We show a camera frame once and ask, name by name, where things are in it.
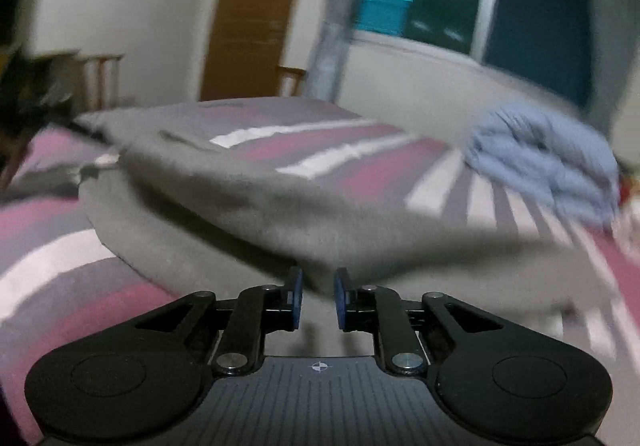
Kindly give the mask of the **wooden chair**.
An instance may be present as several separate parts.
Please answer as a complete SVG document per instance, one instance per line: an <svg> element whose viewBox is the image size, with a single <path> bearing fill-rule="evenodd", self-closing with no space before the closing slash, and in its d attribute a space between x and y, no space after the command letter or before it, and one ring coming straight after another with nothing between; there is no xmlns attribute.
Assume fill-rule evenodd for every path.
<svg viewBox="0 0 640 446"><path fill-rule="evenodd" d="M80 105L84 112L110 110L119 105L119 75L123 54L77 54Z"/></svg>

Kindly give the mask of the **grey pants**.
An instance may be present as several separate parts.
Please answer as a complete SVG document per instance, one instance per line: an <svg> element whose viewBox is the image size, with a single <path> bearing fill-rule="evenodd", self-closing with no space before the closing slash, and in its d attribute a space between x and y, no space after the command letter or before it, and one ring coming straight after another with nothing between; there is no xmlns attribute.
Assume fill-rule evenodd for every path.
<svg viewBox="0 0 640 446"><path fill-rule="evenodd" d="M298 265L320 301L336 270L497 314L583 312L614 292L587 253L343 196L239 154L221 108L110 110L78 122L115 152L79 197L105 247L175 293L231 292Z"/></svg>

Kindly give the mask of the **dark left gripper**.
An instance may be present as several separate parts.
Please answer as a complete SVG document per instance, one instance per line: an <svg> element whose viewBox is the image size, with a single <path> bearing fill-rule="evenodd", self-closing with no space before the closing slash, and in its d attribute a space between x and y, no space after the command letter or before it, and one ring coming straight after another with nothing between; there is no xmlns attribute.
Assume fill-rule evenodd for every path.
<svg viewBox="0 0 640 446"><path fill-rule="evenodd" d="M11 183L29 145L46 125L74 117L73 98L52 77L53 58L28 58L21 48L1 55L1 189Z"/></svg>

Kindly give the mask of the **folded light blue duvet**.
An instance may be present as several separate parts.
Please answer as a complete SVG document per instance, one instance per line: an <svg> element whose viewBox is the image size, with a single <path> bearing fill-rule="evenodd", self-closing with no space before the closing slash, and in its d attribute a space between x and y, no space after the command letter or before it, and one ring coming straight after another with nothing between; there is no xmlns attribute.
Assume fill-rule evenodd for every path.
<svg viewBox="0 0 640 446"><path fill-rule="evenodd" d="M468 165L567 219L608 227L620 202L620 173L605 138L555 110L506 104L471 130Z"/></svg>

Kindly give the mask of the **brown wooden door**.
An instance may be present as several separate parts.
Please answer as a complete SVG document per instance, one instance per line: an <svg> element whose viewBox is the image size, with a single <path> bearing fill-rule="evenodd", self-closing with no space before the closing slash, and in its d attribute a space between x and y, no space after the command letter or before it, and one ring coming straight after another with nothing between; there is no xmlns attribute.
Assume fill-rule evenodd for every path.
<svg viewBox="0 0 640 446"><path fill-rule="evenodd" d="M202 101L278 92L292 4L293 0L218 0L201 81Z"/></svg>

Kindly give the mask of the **grey left curtain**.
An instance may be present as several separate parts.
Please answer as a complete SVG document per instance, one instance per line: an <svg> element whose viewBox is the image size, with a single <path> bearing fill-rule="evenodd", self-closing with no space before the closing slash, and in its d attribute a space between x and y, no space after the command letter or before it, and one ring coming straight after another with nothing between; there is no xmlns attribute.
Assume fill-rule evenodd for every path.
<svg viewBox="0 0 640 446"><path fill-rule="evenodd" d="M357 0L326 0L318 42L307 70L303 97L334 103L340 92Z"/></svg>

